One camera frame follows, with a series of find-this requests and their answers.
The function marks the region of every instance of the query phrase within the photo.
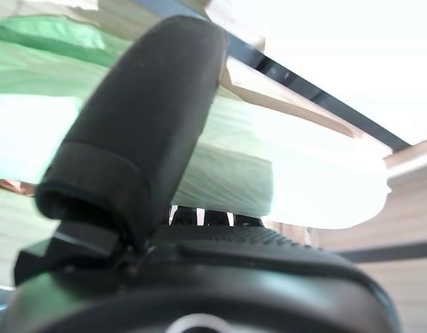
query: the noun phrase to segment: white fabric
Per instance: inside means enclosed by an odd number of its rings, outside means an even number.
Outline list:
[[[0,178],[38,183],[77,109],[67,97],[0,95]],[[347,228],[378,214],[388,190],[383,160],[356,140],[217,96],[173,204]]]

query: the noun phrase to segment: wall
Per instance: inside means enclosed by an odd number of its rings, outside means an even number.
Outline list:
[[[427,241],[427,167],[391,179],[390,187],[392,193],[378,216],[346,230],[319,230],[320,245],[340,251]],[[391,295],[405,333],[427,333],[427,259],[359,267]]]
[[[50,237],[56,226],[39,215],[32,198],[0,189],[0,285],[13,285],[19,250]]]

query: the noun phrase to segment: ceiling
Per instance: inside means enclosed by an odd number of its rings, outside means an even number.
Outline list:
[[[160,17],[208,17],[238,36],[231,49],[239,60],[361,129],[386,156],[427,139],[425,8],[389,0],[9,0],[0,1],[0,18],[66,15],[133,39]]]

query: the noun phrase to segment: textured black surface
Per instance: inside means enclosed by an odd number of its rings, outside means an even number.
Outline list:
[[[190,241],[228,242],[234,244],[286,245],[294,244],[290,239],[274,230],[261,227],[163,227],[158,229],[155,240],[175,243]]]

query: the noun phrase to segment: black metal bar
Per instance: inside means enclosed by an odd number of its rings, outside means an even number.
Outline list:
[[[427,241],[389,247],[344,251],[338,254],[357,263],[421,259],[427,258]]]
[[[135,0],[138,4],[160,17],[170,17],[173,15],[187,15],[204,19],[198,13],[187,8],[175,0]],[[271,78],[294,92],[302,95],[306,99],[320,105],[330,113],[344,119],[348,123],[361,129],[363,132],[383,142],[394,152],[410,147],[410,144],[391,133],[386,128],[378,125],[363,114],[357,112],[342,101],[331,96],[324,90],[313,85],[301,76],[285,68],[278,62],[270,59],[255,49],[252,45],[245,43],[236,36],[229,35],[229,55],[240,60],[242,63],[260,71],[268,78]]]

